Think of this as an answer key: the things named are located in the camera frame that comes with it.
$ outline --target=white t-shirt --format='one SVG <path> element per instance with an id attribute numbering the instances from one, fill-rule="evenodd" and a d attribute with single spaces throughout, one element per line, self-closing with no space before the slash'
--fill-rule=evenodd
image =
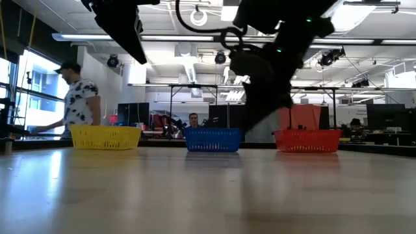
<path id="1" fill-rule="evenodd" d="M 92 111 L 86 102 L 86 98 L 98 96 L 98 87 L 87 79 L 81 79 L 70 84 L 70 89 L 65 96 L 64 125 L 65 132 L 63 138 L 70 138 L 70 128 L 72 124 L 91 125 Z"/>

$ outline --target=man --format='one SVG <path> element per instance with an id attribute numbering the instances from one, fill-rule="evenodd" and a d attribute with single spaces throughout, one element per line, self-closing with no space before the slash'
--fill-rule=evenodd
<path id="1" fill-rule="evenodd" d="M 200 127 L 198 124 L 198 114 L 191 113 L 189 114 L 189 127 Z M 181 139 L 185 136 L 185 132 L 178 131 L 176 133 L 176 138 Z"/>
<path id="2" fill-rule="evenodd" d="M 81 66 L 65 62 L 56 70 L 69 84 L 70 89 L 65 96 L 65 113 L 63 119 L 48 126 L 40 126 L 33 133 L 40 133 L 65 125 L 62 139 L 71 138 L 70 125 L 99 125 L 101 123 L 101 98 L 98 87 L 81 77 Z"/>

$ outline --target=yellow basket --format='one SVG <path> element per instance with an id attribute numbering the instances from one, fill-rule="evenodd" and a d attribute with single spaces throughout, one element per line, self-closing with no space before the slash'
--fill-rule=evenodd
<path id="1" fill-rule="evenodd" d="M 134 149 L 141 133 L 137 127 L 71 125 L 72 142 L 77 149 Z"/>

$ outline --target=blue basket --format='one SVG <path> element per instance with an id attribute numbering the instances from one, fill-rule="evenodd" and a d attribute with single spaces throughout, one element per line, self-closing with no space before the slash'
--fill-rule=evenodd
<path id="1" fill-rule="evenodd" d="M 191 152 L 236 152 L 240 147 L 239 129 L 185 129 L 187 148 Z"/>

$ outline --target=black cap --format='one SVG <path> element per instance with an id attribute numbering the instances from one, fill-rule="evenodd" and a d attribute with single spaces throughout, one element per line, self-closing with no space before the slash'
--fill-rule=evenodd
<path id="1" fill-rule="evenodd" d="M 76 62 L 64 62 L 62 65 L 60 65 L 59 69 L 55 70 L 55 72 L 60 74 L 61 70 L 63 69 L 71 69 L 76 73 L 81 72 L 81 66 Z"/>

